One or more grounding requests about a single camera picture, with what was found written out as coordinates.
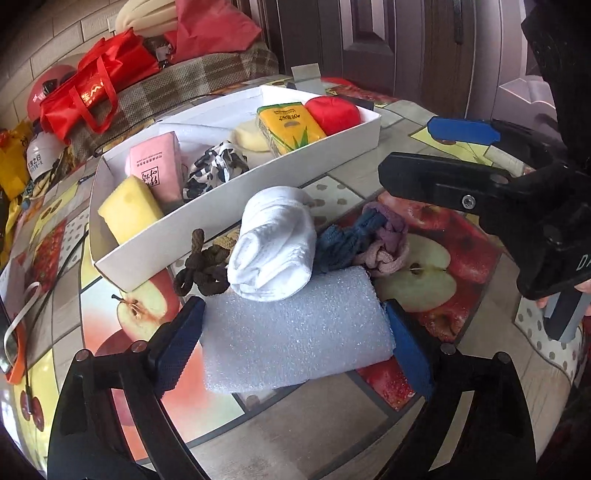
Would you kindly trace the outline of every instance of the blue gripper pad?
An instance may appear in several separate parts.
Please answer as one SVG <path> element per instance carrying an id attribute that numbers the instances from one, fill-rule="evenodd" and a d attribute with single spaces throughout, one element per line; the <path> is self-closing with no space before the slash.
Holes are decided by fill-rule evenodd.
<path id="1" fill-rule="evenodd" d="M 385 307 L 396 339 L 394 356 L 412 389 L 429 400 L 435 387 L 432 365 L 425 351 L 430 347 L 420 344 L 422 338 L 426 338 L 423 333 L 429 334 L 422 325 L 409 318 L 397 302 L 390 300 Z"/>
<path id="2" fill-rule="evenodd" d="M 163 334 L 155 339 L 157 344 L 151 351 L 150 362 L 155 376 L 154 394 L 157 398 L 162 398 L 165 392 L 176 387 L 201 337 L 204 313 L 205 301 L 200 297 L 191 297 L 175 319 L 163 329 Z"/>
<path id="3" fill-rule="evenodd" d="M 489 124 L 460 118 L 434 116 L 427 123 L 427 130 L 435 140 L 492 145 L 501 139 L 501 134 Z"/>

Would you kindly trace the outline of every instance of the pink box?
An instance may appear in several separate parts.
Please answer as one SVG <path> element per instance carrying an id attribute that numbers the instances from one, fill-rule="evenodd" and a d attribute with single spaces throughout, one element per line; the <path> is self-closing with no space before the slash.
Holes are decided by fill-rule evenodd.
<path id="1" fill-rule="evenodd" d="M 168 132 L 129 150 L 129 174 L 142 179 L 165 213 L 183 202 L 181 150 L 177 136 Z"/>

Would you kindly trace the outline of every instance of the yellow juice box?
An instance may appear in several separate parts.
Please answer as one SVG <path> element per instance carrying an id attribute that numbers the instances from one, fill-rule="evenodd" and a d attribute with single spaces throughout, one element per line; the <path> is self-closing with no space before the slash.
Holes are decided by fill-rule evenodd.
<path id="1" fill-rule="evenodd" d="M 256 113 L 258 127 L 277 156 L 326 138 L 301 102 L 262 106 Z"/>

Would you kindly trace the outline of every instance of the white towel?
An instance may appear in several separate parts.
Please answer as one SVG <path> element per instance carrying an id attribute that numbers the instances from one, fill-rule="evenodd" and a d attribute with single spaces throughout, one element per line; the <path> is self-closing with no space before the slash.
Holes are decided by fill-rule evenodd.
<path id="1" fill-rule="evenodd" d="M 311 203 L 293 187 L 271 187 L 248 201 L 228 264 L 228 281 L 238 295 L 283 300 L 308 283 L 316 249 Z"/>

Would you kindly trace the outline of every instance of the red shopping bag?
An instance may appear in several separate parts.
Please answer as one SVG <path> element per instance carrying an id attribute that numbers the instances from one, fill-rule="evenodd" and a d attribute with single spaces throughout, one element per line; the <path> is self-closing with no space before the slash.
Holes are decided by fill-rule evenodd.
<path id="1" fill-rule="evenodd" d="M 165 34 L 175 48 L 171 63 L 210 53 L 244 51 L 261 33 L 229 0 L 176 0 L 175 5 L 178 30 Z"/>
<path id="2" fill-rule="evenodd" d="M 158 61 L 133 30 L 102 38 L 81 59 L 78 71 L 41 102 L 41 126 L 68 143 L 67 134 L 81 119 L 93 132 L 111 125 L 119 101 L 117 92 L 159 71 Z M 100 124 L 89 108 L 108 98 L 111 111 Z"/>

